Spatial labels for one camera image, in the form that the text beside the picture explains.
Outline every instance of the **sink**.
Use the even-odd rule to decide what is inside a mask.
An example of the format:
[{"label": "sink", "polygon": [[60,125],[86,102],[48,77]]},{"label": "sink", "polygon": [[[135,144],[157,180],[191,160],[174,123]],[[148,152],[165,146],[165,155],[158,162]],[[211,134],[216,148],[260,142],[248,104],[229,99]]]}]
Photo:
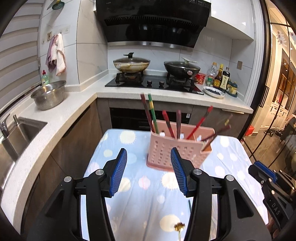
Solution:
[{"label": "sink", "polygon": [[9,126],[9,135],[0,137],[0,196],[7,178],[26,147],[47,124],[46,122],[19,117],[19,124]]}]

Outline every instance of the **gas stove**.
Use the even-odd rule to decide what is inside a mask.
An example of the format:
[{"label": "gas stove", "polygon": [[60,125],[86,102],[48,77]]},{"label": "gas stove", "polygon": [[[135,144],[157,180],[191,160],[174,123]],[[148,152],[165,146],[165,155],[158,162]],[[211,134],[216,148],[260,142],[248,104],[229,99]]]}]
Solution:
[{"label": "gas stove", "polygon": [[167,74],[167,76],[146,75],[141,73],[118,73],[106,87],[135,87],[188,92],[203,95],[204,93],[194,85],[194,80],[179,80]]}]

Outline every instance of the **range hood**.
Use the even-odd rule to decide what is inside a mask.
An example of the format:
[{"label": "range hood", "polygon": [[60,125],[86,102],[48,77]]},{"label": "range hood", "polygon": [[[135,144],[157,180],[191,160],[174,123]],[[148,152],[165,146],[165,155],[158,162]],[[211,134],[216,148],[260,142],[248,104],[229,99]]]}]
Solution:
[{"label": "range hood", "polygon": [[203,0],[96,0],[109,46],[194,48],[210,7]]}]

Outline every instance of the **plate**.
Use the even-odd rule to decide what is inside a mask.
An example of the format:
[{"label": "plate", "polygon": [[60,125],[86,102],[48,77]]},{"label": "plate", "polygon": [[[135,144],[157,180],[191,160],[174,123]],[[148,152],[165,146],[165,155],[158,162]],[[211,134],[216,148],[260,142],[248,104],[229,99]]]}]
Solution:
[{"label": "plate", "polygon": [[218,90],[218,89],[216,89],[214,87],[204,86],[203,88],[204,88],[205,93],[207,93],[208,95],[210,95],[212,97],[215,97],[215,98],[218,98],[218,99],[223,99],[224,96],[225,96],[225,94],[221,90]]}]

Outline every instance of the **blue tablecloth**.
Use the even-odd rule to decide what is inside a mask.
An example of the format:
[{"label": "blue tablecloth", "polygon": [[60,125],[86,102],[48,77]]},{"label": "blue tablecloth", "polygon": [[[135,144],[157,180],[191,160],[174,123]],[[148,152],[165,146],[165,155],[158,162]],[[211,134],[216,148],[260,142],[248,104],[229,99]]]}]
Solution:
[{"label": "blue tablecloth", "polygon": [[[187,227],[188,198],[180,192],[173,172],[146,166],[149,142],[150,132],[110,129],[99,142],[85,172],[87,177],[116,158],[121,148],[127,150],[128,160],[119,190],[113,198],[106,198],[116,241],[177,241],[174,225],[181,221]],[[248,174],[251,161],[238,139],[218,136],[212,142],[212,149],[201,169],[214,177],[233,175],[268,223],[261,185]],[[83,238],[89,240],[85,196],[81,198],[81,225]],[[213,195],[210,239],[215,238],[216,227],[217,197]]]}]

